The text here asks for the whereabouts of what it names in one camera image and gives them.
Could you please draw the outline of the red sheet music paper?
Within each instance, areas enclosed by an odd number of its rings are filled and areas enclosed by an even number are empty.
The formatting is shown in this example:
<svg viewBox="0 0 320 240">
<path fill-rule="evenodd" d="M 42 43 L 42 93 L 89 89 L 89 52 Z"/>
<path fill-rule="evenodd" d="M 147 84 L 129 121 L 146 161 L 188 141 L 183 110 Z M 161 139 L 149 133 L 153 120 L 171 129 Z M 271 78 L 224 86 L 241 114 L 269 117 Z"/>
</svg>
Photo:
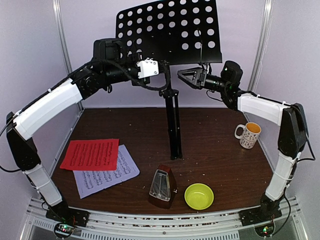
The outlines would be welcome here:
<svg viewBox="0 0 320 240">
<path fill-rule="evenodd" d="M 59 168 L 70 171 L 115 171 L 118 150 L 118 139 L 72 140 Z"/>
</svg>

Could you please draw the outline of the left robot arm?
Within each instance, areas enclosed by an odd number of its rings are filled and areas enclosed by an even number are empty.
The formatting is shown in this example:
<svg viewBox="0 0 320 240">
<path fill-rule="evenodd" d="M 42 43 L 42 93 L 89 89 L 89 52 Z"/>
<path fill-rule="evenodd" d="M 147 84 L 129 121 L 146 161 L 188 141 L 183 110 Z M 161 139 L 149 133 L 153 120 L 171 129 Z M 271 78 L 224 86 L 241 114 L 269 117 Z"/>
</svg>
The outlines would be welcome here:
<svg viewBox="0 0 320 240">
<path fill-rule="evenodd" d="M 143 57 L 141 52 L 125 55 L 126 46 L 118 38 L 98 39 L 93 43 L 92 59 L 69 73 L 52 88 L 6 117 L 6 139 L 16 166 L 35 186 L 39 194 L 61 222 L 72 218 L 72 211 L 58 187 L 42 164 L 33 141 L 35 133 L 61 113 L 90 98 L 113 84 L 130 81 L 134 86 L 151 91 L 147 79 L 165 75 L 169 83 L 169 68 L 158 59 Z"/>
</svg>

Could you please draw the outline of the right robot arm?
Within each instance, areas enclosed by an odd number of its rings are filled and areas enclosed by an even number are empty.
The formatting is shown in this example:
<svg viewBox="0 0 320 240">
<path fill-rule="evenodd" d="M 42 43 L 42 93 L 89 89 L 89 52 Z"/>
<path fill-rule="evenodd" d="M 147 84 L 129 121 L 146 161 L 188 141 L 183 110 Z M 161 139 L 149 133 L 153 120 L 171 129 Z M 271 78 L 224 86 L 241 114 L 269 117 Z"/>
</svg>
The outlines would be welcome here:
<svg viewBox="0 0 320 240">
<path fill-rule="evenodd" d="M 259 220 L 268 220 L 275 212 L 276 203 L 285 195 L 285 190 L 294 178 L 298 161 L 308 141 L 308 126 L 301 104 L 268 99 L 252 91 L 240 89 L 243 70 L 234 61 L 224 63 L 219 76 L 210 74 L 204 67 L 179 70 L 180 80 L 196 90 L 220 93 L 221 101 L 231 110 L 252 115 L 263 128 L 276 130 L 273 139 L 277 142 L 278 160 L 273 176 L 264 192 L 268 200 L 256 210 Z"/>
</svg>

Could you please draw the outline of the black perforated music stand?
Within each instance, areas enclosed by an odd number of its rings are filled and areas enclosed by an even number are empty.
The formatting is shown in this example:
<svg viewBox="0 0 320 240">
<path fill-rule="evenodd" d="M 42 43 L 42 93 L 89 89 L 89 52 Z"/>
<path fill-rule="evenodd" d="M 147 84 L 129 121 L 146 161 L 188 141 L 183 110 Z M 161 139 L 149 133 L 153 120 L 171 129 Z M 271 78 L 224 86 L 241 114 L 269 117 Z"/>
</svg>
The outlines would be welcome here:
<svg viewBox="0 0 320 240">
<path fill-rule="evenodd" d="M 124 47 L 121 63 L 141 55 L 170 67 L 198 64 L 209 70 L 222 62 L 217 5 L 214 0 L 158 0 L 120 11 L 116 37 Z"/>
</svg>

